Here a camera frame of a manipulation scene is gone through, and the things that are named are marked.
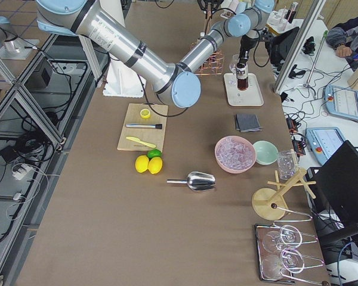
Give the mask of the tea bottle white cap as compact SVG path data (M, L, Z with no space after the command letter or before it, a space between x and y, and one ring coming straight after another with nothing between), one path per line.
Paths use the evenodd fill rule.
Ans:
M244 91L248 88L248 66L244 63L236 64L237 88Z

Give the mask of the copper wire bottle basket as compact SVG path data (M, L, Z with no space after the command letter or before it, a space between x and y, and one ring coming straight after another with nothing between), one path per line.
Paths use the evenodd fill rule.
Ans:
M224 55L220 49L209 56L197 70L192 72L198 76L221 75L223 73Z

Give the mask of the clear wine glass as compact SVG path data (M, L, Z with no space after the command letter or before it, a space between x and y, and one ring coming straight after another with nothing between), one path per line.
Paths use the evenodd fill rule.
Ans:
M236 79L236 65L239 62L239 54L235 54L232 56L231 62L229 64L229 69L232 73L231 78L229 80L230 85L236 85L237 79Z

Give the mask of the cream serving tray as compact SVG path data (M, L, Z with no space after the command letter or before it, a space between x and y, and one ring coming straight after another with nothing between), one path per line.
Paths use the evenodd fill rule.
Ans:
M249 73L248 88L241 91L237 88L236 77L233 73L224 74L227 102L232 107L261 107L264 99L256 75Z

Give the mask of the pink bowl of ice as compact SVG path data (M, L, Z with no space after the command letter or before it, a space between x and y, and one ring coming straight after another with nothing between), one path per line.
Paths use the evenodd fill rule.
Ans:
M241 136L225 136L215 145L217 164L226 172L238 174L249 170L256 161L253 145Z

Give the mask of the green empty bowl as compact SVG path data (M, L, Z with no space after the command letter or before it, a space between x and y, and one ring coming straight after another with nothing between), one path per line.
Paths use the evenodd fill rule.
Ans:
M257 141L253 144L256 152L256 162L261 165L270 165L277 161L277 147L268 141Z

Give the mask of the blue teach pendant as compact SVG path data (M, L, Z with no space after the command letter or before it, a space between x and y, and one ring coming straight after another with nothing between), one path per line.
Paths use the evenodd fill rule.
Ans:
M335 85L327 85L323 91L329 114L358 121L358 91Z
M306 128L305 135L311 151L321 165L324 165L345 141L337 127Z

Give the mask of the clear glass mug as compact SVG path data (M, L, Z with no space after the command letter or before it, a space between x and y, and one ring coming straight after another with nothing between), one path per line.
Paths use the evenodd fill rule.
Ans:
M296 162L297 157L294 150L286 150L278 153L278 172L282 180L288 180L295 174L297 169Z

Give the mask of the half lemon slice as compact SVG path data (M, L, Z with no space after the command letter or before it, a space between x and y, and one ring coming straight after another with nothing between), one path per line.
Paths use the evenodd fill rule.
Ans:
M149 119L151 116L151 112L148 108L144 108L140 110L140 117L142 119Z

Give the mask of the steel ice scoop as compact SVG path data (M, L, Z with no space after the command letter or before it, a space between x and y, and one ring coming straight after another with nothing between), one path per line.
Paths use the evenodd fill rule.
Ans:
M185 184L192 191L208 191L214 189L216 180L214 175L203 172L190 172L186 179L167 179L168 184Z

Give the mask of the whole yellow lemon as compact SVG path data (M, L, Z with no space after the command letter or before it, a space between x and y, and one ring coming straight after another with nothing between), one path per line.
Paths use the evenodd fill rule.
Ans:
M140 155L135 159L134 167L138 173L144 173L149 166L150 159L146 155Z

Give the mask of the black monitor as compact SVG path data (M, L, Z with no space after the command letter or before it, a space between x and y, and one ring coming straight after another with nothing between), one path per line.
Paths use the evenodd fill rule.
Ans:
M315 181L314 205L318 212L336 215L340 226L331 218L329 226L319 222L318 236L325 245L352 238L358 247L358 151L346 140L320 167L309 167L306 178Z

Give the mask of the upside-down wine glass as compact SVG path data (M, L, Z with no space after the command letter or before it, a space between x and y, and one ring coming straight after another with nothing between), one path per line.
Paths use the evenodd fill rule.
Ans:
M302 240L302 235L296 227L284 225L265 234L263 247L270 253L277 253L288 247L298 248Z
M270 254L261 262L263 277L274 281L291 279L292 274L301 273L304 268L302 255L293 248L285 248L280 254Z

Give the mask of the metal glass rack tray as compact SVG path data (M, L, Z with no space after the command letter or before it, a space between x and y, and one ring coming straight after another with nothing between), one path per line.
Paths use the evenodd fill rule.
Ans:
M277 253L270 253L268 251L266 251L263 247L263 238L265 236L266 233L268 233L271 230L275 230L276 228L280 228L281 226L278 225L260 225L260 224L256 224L255 225L255 239L256 239L256 248L257 248L257 256L258 256L258 272L259 272L259 278L261 281L264 282L271 282L271 283L275 283L275 284L283 284L283 285L295 285L296 282L303 282L306 284L310 284L310 285L329 285L329 282L327 281L314 281L314 280L310 280L310 279L303 279L300 278L298 275L305 272L308 269L314 269L314 268L320 268L322 266L325 265L324 261L322 259L319 259L317 257L313 257L313 256L308 256L302 252L300 252L300 248L302 246L305 246L307 244L315 244L317 243L319 240L315 235L312 234L308 234L305 232L301 232L302 235L302 243L298 248L293 248L296 249L303 257L304 259L304 263L305 263L305 268L301 273L298 274L292 274L292 278L291 279L285 279L285 280L280 280L280 281L274 281L274 280L270 280L270 279L266 279L263 277L262 273L261 273L261 262L263 261L264 258L266 258L268 255L270 254L280 254L280 252Z

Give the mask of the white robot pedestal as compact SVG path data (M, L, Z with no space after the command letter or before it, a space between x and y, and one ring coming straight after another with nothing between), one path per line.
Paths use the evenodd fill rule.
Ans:
M100 4L106 13L125 27L120 0L100 0ZM143 94L143 88L137 73L111 55L103 95L105 97L142 98Z

